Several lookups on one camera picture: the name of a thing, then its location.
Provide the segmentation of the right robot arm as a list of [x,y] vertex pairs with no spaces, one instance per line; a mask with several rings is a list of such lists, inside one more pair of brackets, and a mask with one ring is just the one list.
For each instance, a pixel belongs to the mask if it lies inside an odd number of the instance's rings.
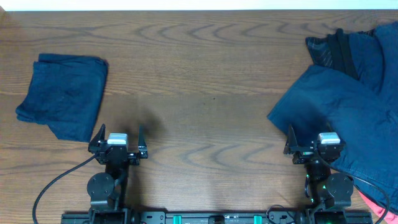
[[351,205],[353,180],[340,172],[333,174],[330,166],[340,157],[343,146],[335,132],[320,133],[309,146],[299,146],[293,127],[288,127],[284,154],[293,156],[293,164],[304,166],[304,192],[312,203],[293,216],[295,223],[348,222],[345,208]]

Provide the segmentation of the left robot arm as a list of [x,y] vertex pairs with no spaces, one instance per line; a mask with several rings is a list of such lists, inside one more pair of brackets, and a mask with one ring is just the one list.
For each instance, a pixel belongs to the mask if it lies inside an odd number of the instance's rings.
[[91,198],[89,223],[140,223],[140,215],[124,203],[127,193],[129,168],[138,166],[141,159],[148,158],[144,128],[139,128],[136,152],[128,149],[128,136],[124,133],[111,133],[105,138],[103,124],[88,145],[105,171],[95,174],[87,183]]

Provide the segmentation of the dark blue shorts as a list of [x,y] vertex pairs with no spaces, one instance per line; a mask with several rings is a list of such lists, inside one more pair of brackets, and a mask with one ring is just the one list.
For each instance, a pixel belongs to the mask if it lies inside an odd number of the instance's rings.
[[397,212],[397,24],[376,27],[383,72],[364,83],[314,63],[268,114],[286,133],[307,145],[329,129],[345,142],[333,167],[359,178],[362,194]]

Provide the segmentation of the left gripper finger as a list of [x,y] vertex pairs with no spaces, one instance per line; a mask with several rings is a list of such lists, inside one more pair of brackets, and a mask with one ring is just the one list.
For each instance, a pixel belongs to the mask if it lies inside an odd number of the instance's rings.
[[102,124],[97,134],[90,141],[89,147],[98,147],[104,141],[105,130],[106,126]]
[[144,137],[144,127],[142,125],[139,126],[138,150],[139,152],[147,152],[147,144]]

